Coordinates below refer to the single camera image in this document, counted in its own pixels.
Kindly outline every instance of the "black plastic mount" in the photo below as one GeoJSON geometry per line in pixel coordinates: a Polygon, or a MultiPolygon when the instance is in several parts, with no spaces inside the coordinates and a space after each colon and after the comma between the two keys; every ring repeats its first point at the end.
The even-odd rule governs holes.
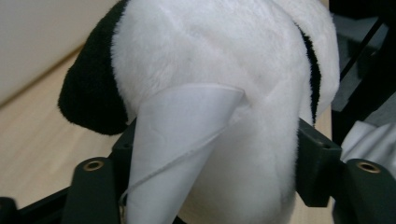
{"type": "MultiPolygon", "coordinates": [[[[69,188],[21,210],[0,198],[0,224],[120,223],[118,198],[128,187],[134,128],[135,122],[108,158],[77,166],[69,188]]],[[[298,137],[296,188],[307,206],[326,207],[333,197],[335,224],[396,223],[396,181],[384,167],[365,160],[342,163],[341,148],[303,120],[298,137]]]]}

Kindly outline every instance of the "plush toy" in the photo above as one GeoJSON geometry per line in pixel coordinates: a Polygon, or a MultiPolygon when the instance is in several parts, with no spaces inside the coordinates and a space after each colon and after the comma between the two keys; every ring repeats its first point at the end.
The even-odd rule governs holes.
{"type": "MultiPolygon", "coordinates": [[[[319,0],[120,1],[94,28],[68,71],[59,107],[71,122],[116,134],[136,116],[139,131],[139,119],[152,110],[181,106],[184,112],[177,114],[181,122],[157,116],[140,123],[140,130],[148,129],[149,139],[166,147],[168,139],[152,128],[156,123],[145,122],[169,126],[186,122],[182,125],[194,128],[189,116],[201,107],[189,110],[183,104],[191,104],[190,99],[205,104],[225,92],[225,98],[213,99],[213,106],[221,108],[228,104],[223,100],[228,96],[244,98],[242,107],[230,103],[243,108],[243,113],[235,116],[232,109],[205,119],[210,126],[227,117],[216,134],[206,134],[203,128],[202,136],[209,140],[199,141],[210,145],[210,150],[198,172],[191,172],[191,186],[176,208],[188,224],[281,224],[290,220],[294,202],[298,120],[315,122],[335,95],[338,74],[334,27],[319,0]]],[[[197,113],[210,117],[212,111],[206,111],[197,113]]],[[[136,135],[135,141],[146,135],[136,135]]],[[[174,137],[176,142],[185,140],[174,137]]],[[[134,146],[134,155],[147,147],[134,146]]],[[[189,161],[179,162],[180,158],[195,151],[182,153],[149,171],[138,185],[130,180],[129,223],[172,223],[175,209],[171,212],[171,205],[158,204],[162,196],[171,195],[172,201],[177,192],[141,193],[136,186],[145,181],[149,185],[152,177],[176,163],[188,166],[189,161]],[[146,207],[134,201],[141,194],[169,217],[157,221],[142,217],[146,207]]],[[[132,160],[133,169],[140,163],[146,167],[144,160],[132,160]]],[[[171,182],[175,184],[170,191],[181,185],[171,182]]],[[[156,183],[169,184],[166,179],[156,183]]]]}

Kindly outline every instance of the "wooden surface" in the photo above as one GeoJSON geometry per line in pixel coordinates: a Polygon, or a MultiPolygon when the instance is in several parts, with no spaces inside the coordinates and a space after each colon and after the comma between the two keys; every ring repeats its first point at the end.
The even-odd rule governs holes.
{"type": "Polygon", "coordinates": [[[321,2],[326,8],[329,8],[329,0],[320,0],[320,2],[321,2]]]}
{"type": "MultiPolygon", "coordinates": [[[[0,108],[0,196],[16,199],[19,208],[67,187],[75,166],[106,157],[118,139],[72,125],[60,114],[58,95],[74,60],[69,58],[0,108]]],[[[329,135],[330,124],[328,110],[317,128],[329,135]]],[[[330,208],[297,204],[291,223],[332,223],[330,208]]]]}

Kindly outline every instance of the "black plush fur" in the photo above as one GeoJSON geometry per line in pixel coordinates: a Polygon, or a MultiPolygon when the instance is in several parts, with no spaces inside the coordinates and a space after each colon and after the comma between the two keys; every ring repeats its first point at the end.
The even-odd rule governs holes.
{"type": "Polygon", "coordinates": [[[314,46],[312,44],[311,39],[304,32],[301,32],[303,36],[303,40],[306,47],[306,54],[309,59],[309,63],[311,64],[311,112],[312,112],[312,121],[316,122],[317,119],[317,111],[318,111],[318,102],[320,98],[320,82],[321,82],[321,73],[318,65],[318,58],[314,51],[314,46]]]}
{"type": "Polygon", "coordinates": [[[70,122],[98,133],[122,133],[127,127],[110,54],[114,28],[127,2],[119,1],[92,30],[64,79],[58,102],[70,122]]]}

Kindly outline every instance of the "brass insert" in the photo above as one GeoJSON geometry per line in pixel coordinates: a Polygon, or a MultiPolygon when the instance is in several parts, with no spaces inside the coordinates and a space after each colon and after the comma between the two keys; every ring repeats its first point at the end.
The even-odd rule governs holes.
{"type": "Polygon", "coordinates": [[[89,172],[95,171],[95,170],[99,170],[104,165],[105,165],[105,163],[102,161],[90,161],[84,165],[84,170],[89,171],[89,172]]]}
{"type": "Polygon", "coordinates": [[[361,161],[358,163],[358,167],[361,168],[365,172],[369,172],[372,174],[379,174],[381,173],[381,170],[376,167],[374,164],[371,164],[369,162],[361,161]]]}

